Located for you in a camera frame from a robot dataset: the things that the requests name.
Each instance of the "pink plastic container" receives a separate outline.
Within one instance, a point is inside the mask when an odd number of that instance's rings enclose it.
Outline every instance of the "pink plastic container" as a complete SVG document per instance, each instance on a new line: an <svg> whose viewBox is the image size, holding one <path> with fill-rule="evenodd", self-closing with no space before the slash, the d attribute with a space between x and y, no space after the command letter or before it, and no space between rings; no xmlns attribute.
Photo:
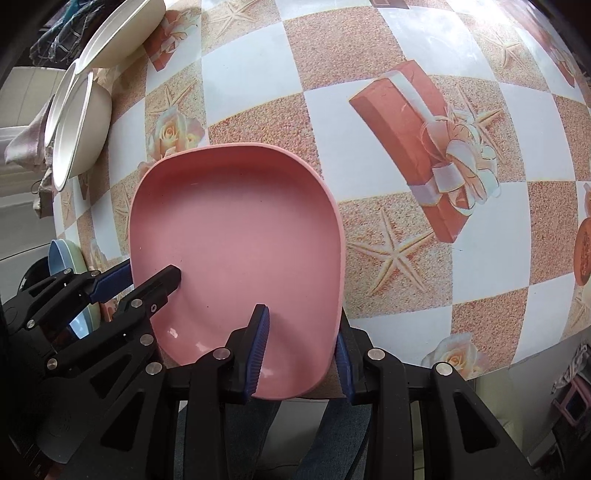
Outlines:
<svg viewBox="0 0 591 480"><path fill-rule="evenodd" d="M182 271L152 317L158 343L179 364L223 346L264 303L271 327L255 396L296 397L326 375L345 234L328 188L296 155L228 144L163 159L133 199L129 247L135 285L169 264Z"/></svg>

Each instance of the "orange round object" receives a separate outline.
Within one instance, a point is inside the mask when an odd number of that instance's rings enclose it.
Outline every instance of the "orange round object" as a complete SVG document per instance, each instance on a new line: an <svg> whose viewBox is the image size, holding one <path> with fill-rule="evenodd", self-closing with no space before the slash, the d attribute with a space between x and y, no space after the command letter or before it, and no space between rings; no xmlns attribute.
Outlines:
<svg viewBox="0 0 591 480"><path fill-rule="evenodd" d="M591 218L586 218L579 227L574 241L574 279L585 285L591 277Z"/></svg>

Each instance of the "blue jeans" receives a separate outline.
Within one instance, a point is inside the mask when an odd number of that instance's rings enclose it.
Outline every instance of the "blue jeans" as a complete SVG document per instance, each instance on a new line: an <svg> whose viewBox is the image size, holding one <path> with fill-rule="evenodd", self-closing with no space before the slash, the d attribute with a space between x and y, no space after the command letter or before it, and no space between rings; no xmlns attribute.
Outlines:
<svg viewBox="0 0 591 480"><path fill-rule="evenodd" d="M251 480L280 401L253 398L247 405L226 405L226 457L230 480ZM316 438L292 480L344 480L363 444L371 405L352 406L347 399L330 400ZM179 413L175 479L182 478L186 408ZM351 480L361 480L363 451Z"/></svg>

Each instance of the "metal screw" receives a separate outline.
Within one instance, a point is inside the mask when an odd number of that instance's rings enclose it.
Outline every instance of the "metal screw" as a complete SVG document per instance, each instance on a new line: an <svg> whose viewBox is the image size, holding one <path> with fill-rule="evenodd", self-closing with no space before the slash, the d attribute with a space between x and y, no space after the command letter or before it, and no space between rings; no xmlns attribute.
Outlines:
<svg viewBox="0 0 591 480"><path fill-rule="evenodd" d="M368 351L368 357L370 357L371 360L383 360L386 358L386 352L381 348L372 348Z"/></svg>
<svg viewBox="0 0 591 480"><path fill-rule="evenodd" d="M437 366L435 367L435 370L437 370L438 374L446 377L446 376L452 374L453 367L450 364L447 364L445 362L441 362L440 364L437 364Z"/></svg>
<svg viewBox="0 0 591 480"><path fill-rule="evenodd" d="M216 348L213 351L213 357L216 360L225 360L229 356L230 356L230 350L228 350L226 347Z"/></svg>
<svg viewBox="0 0 591 480"><path fill-rule="evenodd" d="M153 341L154 337L151 336L149 333L145 333L139 338L139 342L145 346L152 345Z"/></svg>
<svg viewBox="0 0 591 480"><path fill-rule="evenodd" d="M146 373L148 375L156 375L162 371L162 364L158 362L152 362L146 365Z"/></svg>

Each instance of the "table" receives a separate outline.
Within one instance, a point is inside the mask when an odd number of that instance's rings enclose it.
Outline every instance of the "table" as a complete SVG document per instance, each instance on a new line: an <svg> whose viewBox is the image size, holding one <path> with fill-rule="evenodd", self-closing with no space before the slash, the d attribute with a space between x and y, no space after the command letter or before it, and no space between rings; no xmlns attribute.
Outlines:
<svg viewBox="0 0 591 480"><path fill-rule="evenodd" d="M403 362L473 378L589 326L573 245L591 91L566 45L522 1L374 3L169 6L144 48L97 72L111 130L55 197L58 236L104 270L129 255L129 203L157 160L265 142L324 178L350 322Z"/></svg>

